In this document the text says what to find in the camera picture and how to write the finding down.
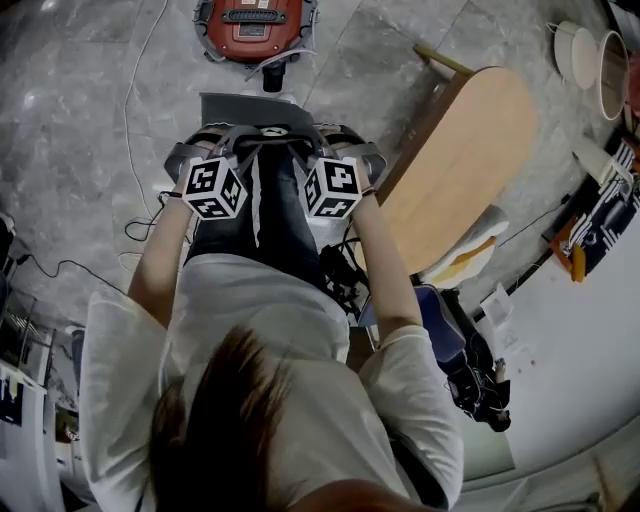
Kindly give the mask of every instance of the table leg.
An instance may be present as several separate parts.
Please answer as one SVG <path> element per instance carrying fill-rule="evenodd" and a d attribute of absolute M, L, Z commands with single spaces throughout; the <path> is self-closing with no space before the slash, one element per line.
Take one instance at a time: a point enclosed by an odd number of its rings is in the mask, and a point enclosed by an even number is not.
<path fill-rule="evenodd" d="M 444 55 L 440 55 L 438 52 L 431 50 L 426 46 L 414 44 L 413 51 L 416 52 L 427 63 L 430 60 L 435 60 L 436 62 L 439 62 L 440 64 L 453 69 L 456 73 L 462 73 L 463 75 L 469 76 L 473 75 L 473 71 L 471 71 L 469 68 L 463 66 L 453 59 L 445 57 Z"/>

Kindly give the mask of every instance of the white container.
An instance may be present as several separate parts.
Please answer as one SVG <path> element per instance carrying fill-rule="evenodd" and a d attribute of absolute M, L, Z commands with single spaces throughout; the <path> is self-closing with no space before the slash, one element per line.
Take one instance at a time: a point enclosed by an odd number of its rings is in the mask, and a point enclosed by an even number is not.
<path fill-rule="evenodd" d="M 598 46 L 591 32 L 563 21 L 556 29 L 553 50 L 565 80 L 585 90 L 593 86 L 598 76 Z"/>
<path fill-rule="evenodd" d="M 573 148 L 573 154 L 580 161 L 582 168 L 598 182 L 598 185 L 604 185 L 611 174 L 615 171 L 615 158 L 613 158 L 604 149 L 586 137 L 580 137 L 580 140 Z"/>
<path fill-rule="evenodd" d="M 596 108 L 607 120 L 614 121 L 627 101 L 630 70 L 624 41 L 613 30 L 600 43 L 598 77 L 593 92 Z"/>

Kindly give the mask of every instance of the white cloth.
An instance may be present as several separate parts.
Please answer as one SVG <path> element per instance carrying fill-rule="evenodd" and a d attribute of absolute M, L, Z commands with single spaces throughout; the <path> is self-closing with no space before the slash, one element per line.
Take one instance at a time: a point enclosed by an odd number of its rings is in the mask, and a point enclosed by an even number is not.
<path fill-rule="evenodd" d="M 331 298 L 260 263 L 208 254 L 185 266 L 168 333 L 125 296 L 105 291 L 91 298 L 80 439 L 104 512 L 135 510 L 143 494 L 142 510 L 154 509 L 147 442 L 167 335 L 168 366 L 197 385 L 217 344 L 238 324 L 265 345 L 266 367 L 284 355 L 292 378 L 272 451 L 276 490 L 295 488 L 298 500 L 329 482 L 357 478 L 415 497 L 396 470 L 382 417 L 422 450 L 453 506 L 462 485 L 462 441 L 427 331 L 394 332 L 395 342 L 374 354 L 359 378 L 344 364 L 348 322 Z"/>

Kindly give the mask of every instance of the black pants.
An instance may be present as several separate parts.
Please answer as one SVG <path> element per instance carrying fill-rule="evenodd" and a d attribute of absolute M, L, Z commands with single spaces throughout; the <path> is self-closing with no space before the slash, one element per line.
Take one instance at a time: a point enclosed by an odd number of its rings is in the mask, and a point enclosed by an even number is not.
<path fill-rule="evenodd" d="M 250 151 L 240 151 L 240 162 Z M 242 180 L 249 197 L 235 219 L 200 222 L 187 261 L 209 253 L 235 254 L 269 265 L 326 292 L 315 240 L 298 199 L 293 157 L 286 146 L 263 146 L 260 168 L 260 232 L 253 233 L 251 168 Z"/>

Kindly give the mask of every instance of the gray tile floor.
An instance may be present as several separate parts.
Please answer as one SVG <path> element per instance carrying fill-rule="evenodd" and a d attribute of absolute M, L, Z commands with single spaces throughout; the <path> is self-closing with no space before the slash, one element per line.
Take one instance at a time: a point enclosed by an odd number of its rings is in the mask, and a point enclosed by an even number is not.
<path fill-rule="evenodd" d="M 126 286 L 118 263 L 141 245 L 123 235 L 145 215 L 131 175 L 123 102 L 140 49 L 163 0 L 21 0 L 0 15 L 0 206 L 52 272 L 73 258 Z M 147 203 L 168 184 L 162 170 L 174 140 L 199 124 L 199 92 L 260 90 L 238 64 L 208 64 L 193 33 L 195 0 L 169 0 L 151 37 L 128 102 L 132 160 Z M 319 120 L 350 124 L 392 152 L 412 107 L 434 76 L 413 55 L 422 42 L 472 67 L 503 65 L 529 85 L 540 118 L 531 161 L 498 198 L 509 233 L 555 206 L 583 178 L 571 144 L 583 132 L 604 141 L 612 129 L 586 93 L 563 85 L 545 22 L 572 19 L 599 38 L 595 0 L 320 0 L 318 55 L 290 67 L 286 92 Z M 512 282 L 544 250 L 551 219 L 496 252 L 463 287 L 467 308 Z M 127 267 L 135 258 L 123 257 Z M 82 322 L 95 280 L 63 267 L 56 280 L 27 263 L 16 277 L 47 314 Z"/>

